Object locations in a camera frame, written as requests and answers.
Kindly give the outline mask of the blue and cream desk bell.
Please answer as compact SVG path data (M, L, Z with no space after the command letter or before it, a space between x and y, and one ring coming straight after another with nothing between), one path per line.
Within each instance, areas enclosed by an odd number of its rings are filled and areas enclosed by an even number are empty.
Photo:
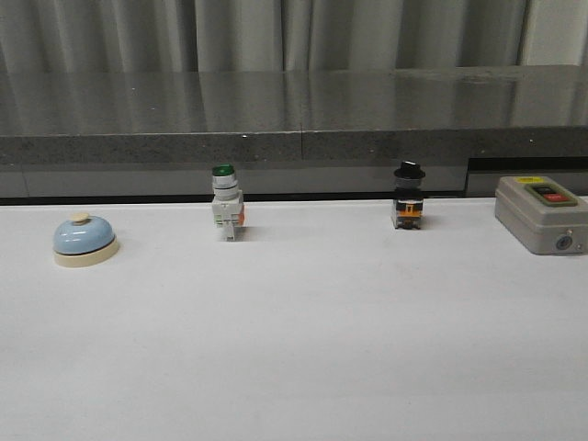
M114 256L119 250L119 241L107 220L79 212L57 227L52 246L57 265L85 267Z

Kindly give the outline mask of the grey stone counter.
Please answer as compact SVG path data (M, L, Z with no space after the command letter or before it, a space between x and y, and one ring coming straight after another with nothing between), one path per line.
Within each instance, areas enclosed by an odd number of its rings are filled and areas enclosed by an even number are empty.
M197 201L230 163L251 200L388 198L401 161L433 197L503 175L587 191L577 66L365 72L20 73L1 78L6 203Z

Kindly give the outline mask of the grey curtain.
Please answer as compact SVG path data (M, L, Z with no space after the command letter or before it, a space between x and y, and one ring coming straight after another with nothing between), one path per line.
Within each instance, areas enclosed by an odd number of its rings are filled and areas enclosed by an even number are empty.
M16 73L583 65L584 1L4 1Z

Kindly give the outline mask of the green pushbutton switch module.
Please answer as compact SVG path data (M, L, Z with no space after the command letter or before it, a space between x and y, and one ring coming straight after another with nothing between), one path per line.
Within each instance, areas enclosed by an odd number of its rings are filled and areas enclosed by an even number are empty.
M243 191L231 164L219 164L212 168L212 212L215 225L222 229L227 241L237 239L244 225Z

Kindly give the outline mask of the black selector switch module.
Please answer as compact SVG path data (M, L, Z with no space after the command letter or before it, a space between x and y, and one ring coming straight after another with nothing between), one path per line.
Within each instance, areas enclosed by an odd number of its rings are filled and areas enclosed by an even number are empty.
M418 163L402 161L394 171L395 188L391 219L395 229L421 228L424 197L421 190L425 171Z

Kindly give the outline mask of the grey start-stop switch box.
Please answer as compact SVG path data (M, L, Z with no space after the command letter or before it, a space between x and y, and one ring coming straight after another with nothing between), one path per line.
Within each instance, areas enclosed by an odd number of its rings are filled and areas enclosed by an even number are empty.
M498 221L533 254L585 254L587 202L546 176L503 176Z

